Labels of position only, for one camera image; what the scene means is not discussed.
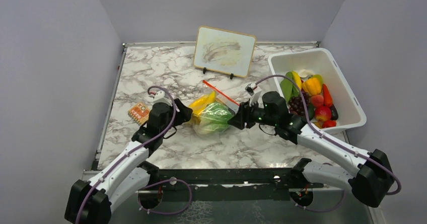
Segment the red chili pepper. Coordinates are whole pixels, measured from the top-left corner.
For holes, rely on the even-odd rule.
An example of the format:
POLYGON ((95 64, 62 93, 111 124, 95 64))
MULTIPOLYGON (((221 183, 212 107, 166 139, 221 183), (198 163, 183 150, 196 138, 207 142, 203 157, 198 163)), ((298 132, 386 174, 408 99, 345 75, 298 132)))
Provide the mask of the red chili pepper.
POLYGON ((325 84, 322 85, 322 93, 324 98, 324 106, 331 107, 333 105, 333 98, 330 94, 329 88, 325 84))

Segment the white plastic bin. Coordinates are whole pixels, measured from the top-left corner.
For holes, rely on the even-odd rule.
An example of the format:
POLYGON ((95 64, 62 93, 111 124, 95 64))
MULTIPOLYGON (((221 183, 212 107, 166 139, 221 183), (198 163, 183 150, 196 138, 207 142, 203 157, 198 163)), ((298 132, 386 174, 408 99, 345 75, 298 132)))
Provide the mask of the white plastic bin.
POLYGON ((366 115, 330 51, 313 48, 301 52, 281 52, 268 57, 271 74, 308 70, 323 77, 338 110, 337 126, 324 131, 338 134, 366 124, 366 115))

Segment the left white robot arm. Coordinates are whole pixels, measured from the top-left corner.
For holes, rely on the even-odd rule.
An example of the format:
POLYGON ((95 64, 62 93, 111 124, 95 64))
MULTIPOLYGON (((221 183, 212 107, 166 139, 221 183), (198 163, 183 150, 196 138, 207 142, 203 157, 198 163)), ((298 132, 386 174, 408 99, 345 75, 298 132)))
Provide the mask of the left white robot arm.
POLYGON ((90 180, 72 185, 64 218, 71 223, 109 223, 113 212, 135 191, 156 187, 158 175, 140 164, 158 149, 170 128, 191 116, 192 109, 179 99, 172 104, 156 102, 147 122, 110 165, 90 180))

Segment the green lettuce head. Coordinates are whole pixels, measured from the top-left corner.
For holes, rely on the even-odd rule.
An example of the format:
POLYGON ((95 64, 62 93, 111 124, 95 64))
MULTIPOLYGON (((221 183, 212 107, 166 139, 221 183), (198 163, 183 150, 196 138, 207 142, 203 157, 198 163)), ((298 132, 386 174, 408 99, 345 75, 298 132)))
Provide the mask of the green lettuce head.
POLYGON ((199 135, 222 133, 229 127, 227 122, 233 116, 234 112, 226 105, 214 102, 196 115, 196 123, 193 128, 199 135))

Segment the dark eggplant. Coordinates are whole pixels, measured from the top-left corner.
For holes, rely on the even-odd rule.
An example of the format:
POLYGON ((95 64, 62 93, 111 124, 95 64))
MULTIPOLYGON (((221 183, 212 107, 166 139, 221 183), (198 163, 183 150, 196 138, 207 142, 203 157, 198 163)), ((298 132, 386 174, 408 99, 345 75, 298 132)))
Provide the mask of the dark eggplant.
POLYGON ((331 111, 331 118, 330 118, 330 120, 336 121, 339 118, 339 114, 338 114, 337 108, 334 106, 334 104, 332 104, 329 109, 331 111))

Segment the red tomato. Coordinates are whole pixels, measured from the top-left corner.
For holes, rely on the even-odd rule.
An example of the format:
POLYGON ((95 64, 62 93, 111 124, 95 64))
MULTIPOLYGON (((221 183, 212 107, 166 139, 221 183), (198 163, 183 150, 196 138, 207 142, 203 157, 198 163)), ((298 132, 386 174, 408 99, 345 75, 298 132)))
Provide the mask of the red tomato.
POLYGON ((335 120, 327 120, 322 123, 322 128, 336 127, 337 122, 335 120))

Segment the yellow banana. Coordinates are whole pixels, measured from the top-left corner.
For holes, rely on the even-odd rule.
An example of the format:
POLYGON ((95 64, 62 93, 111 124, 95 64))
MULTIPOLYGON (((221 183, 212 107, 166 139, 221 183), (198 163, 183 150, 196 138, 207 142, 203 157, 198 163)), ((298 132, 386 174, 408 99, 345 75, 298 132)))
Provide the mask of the yellow banana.
POLYGON ((301 80, 300 76, 295 71, 291 71, 291 73, 292 73, 294 82, 297 84, 298 89, 301 90, 302 89, 302 80, 301 80))
POLYGON ((189 108, 191 108, 193 111, 192 114, 199 115, 209 104, 212 104, 213 102, 215 102, 216 97, 217 97, 216 92, 212 91, 210 94, 203 95, 198 99, 196 99, 195 101, 193 101, 189 105, 189 108))

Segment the green leaf vegetable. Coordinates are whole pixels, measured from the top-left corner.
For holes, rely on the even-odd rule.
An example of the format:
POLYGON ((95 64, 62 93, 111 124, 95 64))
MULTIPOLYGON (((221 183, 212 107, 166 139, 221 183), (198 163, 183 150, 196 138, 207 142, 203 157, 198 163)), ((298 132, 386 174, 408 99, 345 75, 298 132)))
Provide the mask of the green leaf vegetable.
MULTIPOLYGON (((285 76, 294 82, 291 71, 287 72, 285 76)), ((291 83, 291 81, 289 81, 287 79, 283 79, 280 82, 280 88, 281 88, 283 96, 287 102, 289 102, 289 100, 292 96, 299 96, 300 95, 297 85, 295 86, 293 83, 291 83)))

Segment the green avocado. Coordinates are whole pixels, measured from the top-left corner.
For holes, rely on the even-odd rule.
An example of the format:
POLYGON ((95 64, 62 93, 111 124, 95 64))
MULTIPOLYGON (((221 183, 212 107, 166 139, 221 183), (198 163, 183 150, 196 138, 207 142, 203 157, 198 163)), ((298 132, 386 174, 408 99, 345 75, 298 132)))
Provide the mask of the green avocado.
POLYGON ((315 115, 315 108, 312 104, 307 105, 307 113, 309 116, 309 120, 311 121, 314 118, 315 115))

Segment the clear zip top bag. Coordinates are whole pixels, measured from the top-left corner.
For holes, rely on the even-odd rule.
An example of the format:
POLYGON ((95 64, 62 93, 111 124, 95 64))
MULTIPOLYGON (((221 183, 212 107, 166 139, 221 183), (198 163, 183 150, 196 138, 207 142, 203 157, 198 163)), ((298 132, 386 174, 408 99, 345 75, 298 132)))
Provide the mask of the clear zip top bag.
POLYGON ((201 86, 202 94, 188 106, 192 109, 189 123, 198 135, 220 134, 229 128, 239 104, 206 80, 201 86))

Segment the orange snack packet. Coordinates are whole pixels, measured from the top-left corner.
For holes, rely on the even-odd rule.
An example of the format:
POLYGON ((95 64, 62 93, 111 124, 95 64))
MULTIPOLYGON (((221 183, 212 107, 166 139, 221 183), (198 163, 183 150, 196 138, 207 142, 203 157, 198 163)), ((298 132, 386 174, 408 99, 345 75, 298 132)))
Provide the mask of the orange snack packet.
POLYGON ((143 102, 138 102, 128 110, 128 115, 133 119, 139 126, 144 125, 149 119, 150 110, 148 106, 143 102))

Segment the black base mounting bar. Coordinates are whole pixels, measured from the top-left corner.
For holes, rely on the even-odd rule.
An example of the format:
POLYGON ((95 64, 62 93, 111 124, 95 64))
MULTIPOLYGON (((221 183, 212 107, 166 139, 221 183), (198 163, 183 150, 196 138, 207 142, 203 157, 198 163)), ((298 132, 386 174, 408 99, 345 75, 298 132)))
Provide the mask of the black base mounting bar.
POLYGON ((289 201, 290 192, 322 188, 292 168, 160 169, 147 161, 139 165, 150 174, 149 187, 137 191, 143 204, 192 201, 289 201))

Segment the pink peach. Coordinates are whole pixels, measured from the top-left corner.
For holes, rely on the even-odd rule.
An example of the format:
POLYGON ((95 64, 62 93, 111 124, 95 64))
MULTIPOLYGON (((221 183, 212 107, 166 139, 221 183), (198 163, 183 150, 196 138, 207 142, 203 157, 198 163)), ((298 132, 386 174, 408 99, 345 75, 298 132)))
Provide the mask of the pink peach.
POLYGON ((321 94, 314 95, 310 98, 310 102, 314 108, 321 107, 324 105, 324 97, 321 94))

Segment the white garlic bulb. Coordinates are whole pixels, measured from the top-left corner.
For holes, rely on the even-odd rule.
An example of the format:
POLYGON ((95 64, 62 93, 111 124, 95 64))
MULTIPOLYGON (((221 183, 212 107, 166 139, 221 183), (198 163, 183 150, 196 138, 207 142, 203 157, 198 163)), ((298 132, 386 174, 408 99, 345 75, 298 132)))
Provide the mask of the white garlic bulb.
POLYGON ((309 78, 313 75, 315 75, 316 73, 312 70, 309 69, 301 69, 297 72, 297 74, 300 76, 300 78, 309 78))

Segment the small whiteboard with wood frame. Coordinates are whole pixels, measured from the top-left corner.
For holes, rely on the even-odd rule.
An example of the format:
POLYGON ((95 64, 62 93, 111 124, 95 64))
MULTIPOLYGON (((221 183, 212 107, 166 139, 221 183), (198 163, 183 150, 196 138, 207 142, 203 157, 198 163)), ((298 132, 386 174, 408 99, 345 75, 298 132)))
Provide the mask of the small whiteboard with wood frame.
POLYGON ((202 70, 245 78, 249 74, 256 41, 254 35, 200 26, 193 65, 202 70))

